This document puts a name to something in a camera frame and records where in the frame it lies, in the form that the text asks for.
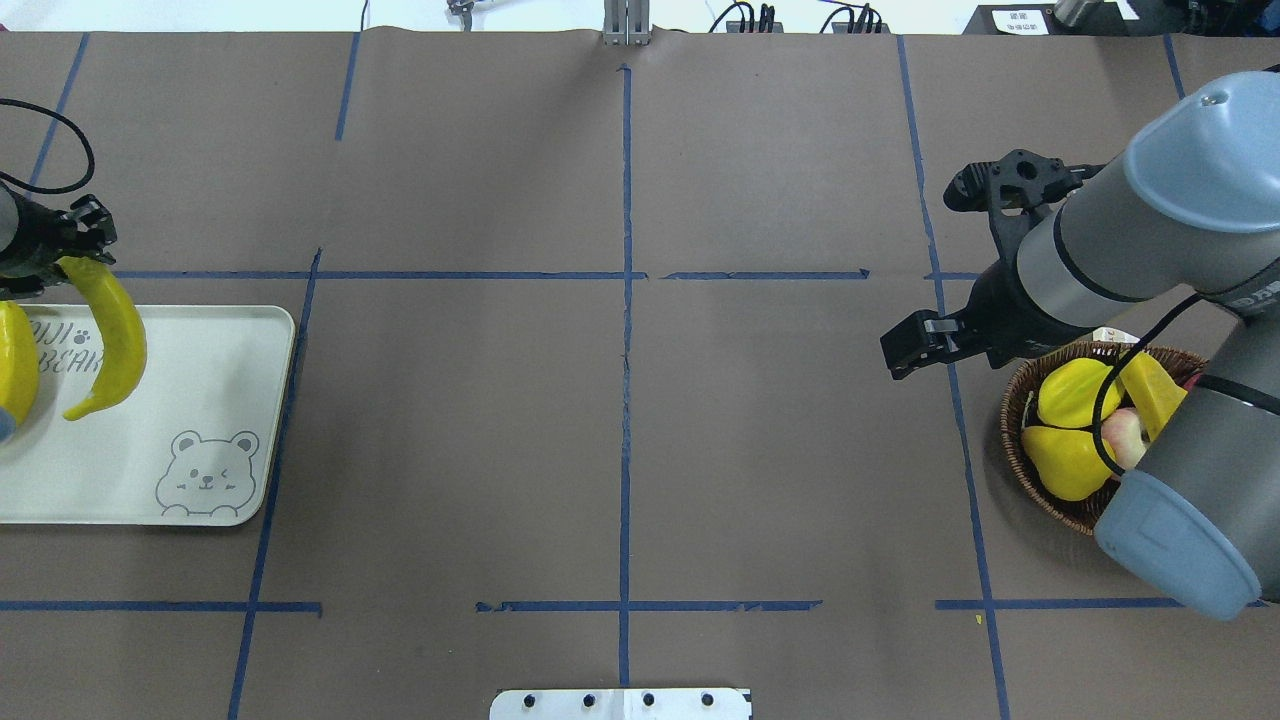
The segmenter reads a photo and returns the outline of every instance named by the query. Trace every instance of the bear drawing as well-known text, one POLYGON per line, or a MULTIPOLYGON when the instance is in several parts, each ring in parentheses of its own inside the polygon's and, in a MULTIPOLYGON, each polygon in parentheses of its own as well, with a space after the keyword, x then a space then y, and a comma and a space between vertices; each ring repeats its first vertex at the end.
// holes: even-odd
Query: bear drawing
POLYGON ((202 439, 195 430, 173 438, 173 461, 156 484, 163 515, 239 515, 257 489, 251 459, 257 436, 244 430, 232 439, 202 439))

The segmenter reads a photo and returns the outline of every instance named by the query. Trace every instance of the light blue cap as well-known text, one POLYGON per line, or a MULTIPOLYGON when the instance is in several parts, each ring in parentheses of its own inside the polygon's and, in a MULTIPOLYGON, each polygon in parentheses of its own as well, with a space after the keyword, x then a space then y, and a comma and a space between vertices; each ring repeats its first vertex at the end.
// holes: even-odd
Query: light blue cap
POLYGON ((18 432, 18 420, 8 410, 0 407, 0 442, 12 438, 15 432, 18 432))
POLYGON ((1130 573, 1217 620, 1262 594, 1257 573, 1194 505, 1142 470, 1124 474, 1093 536, 1130 573))
POLYGON ((1142 128, 1124 154, 1148 205, 1215 232, 1280 229, 1280 73, 1215 79, 1142 128))

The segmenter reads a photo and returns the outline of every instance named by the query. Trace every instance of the sticker label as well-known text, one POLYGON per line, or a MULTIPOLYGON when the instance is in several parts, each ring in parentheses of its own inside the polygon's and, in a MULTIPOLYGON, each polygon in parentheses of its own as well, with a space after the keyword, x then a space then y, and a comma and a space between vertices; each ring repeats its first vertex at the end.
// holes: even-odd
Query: sticker label
POLYGON ((1239 318, 1251 318, 1270 311, 1277 306, 1276 302, 1280 302, 1280 260, 1230 290, 1203 297, 1221 305, 1239 318))
POLYGON ((992 10, 996 29, 1009 35, 1048 35, 1048 23, 1041 10, 992 10))
POLYGON ((1138 342, 1139 338, 1115 328, 1098 328, 1093 331, 1094 342, 1138 342))

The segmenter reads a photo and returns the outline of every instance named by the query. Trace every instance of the white metal plate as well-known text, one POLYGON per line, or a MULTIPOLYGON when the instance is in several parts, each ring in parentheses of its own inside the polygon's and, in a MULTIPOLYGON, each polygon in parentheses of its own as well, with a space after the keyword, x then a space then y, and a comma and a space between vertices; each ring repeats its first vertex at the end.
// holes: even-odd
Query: white metal plate
POLYGON ((489 720, 750 720, 751 691, 627 688, 506 691, 489 720))
POLYGON ((293 318, 264 306, 140 306, 147 369, 120 405, 69 423, 102 342, 83 305, 26 305, 40 392, 0 446, 0 523, 237 525, 265 497, 293 318))

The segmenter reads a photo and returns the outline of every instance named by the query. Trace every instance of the yellow fruit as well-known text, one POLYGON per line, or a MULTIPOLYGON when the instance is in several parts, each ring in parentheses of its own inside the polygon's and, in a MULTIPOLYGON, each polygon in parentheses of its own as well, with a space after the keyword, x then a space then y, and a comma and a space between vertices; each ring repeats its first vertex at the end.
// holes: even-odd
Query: yellow fruit
POLYGON ((0 441, 27 420, 40 384, 36 337, 17 302, 0 302, 0 441))
MULTIPOLYGON (((1046 425, 1056 428, 1087 428, 1093 420, 1093 404, 1098 388, 1111 366, 1093 357, 1076 357, 1053 370, 1041 383, 1036 400, 1036 414, 1046 425)), ((1119 384, 1107 388, 1102 402, 1102 418, 1120 406, 1123 389, 1119 384)))
POLYGON ((1128 365, 1120 370, 1120 378, 1129 397, 1133 398, 1138 416, 1142 418, 1142 427, 1147 429, 1147 436, 1155 442, 1160 433, 1174 416, 1174 410, 1181 405, 1187 397, 1187 391, 1169 377, 1160 360, 1146 352, 1139 352, 1128 365))
POLYGON ((84 296, 102 333, 102 369, 93 378, 93 388, 79 405, 63 413, 68 420, 79 420, 133 393, 147 365, 147 336, 138 309, 110 268, 88 258, 63 258, 58 265, 84 296))
MULTIPOLYGON (((1106 441, 1102 445, 1115 460, 1111 445, 1106 441)), ((1093 436, 1085 430, 1032 425, 1023 430, 1023 450, 1036 465, 1044 489, 1061 500, 1084 500, 1111 477, 1111 469, 1093 447, 1093 436)))

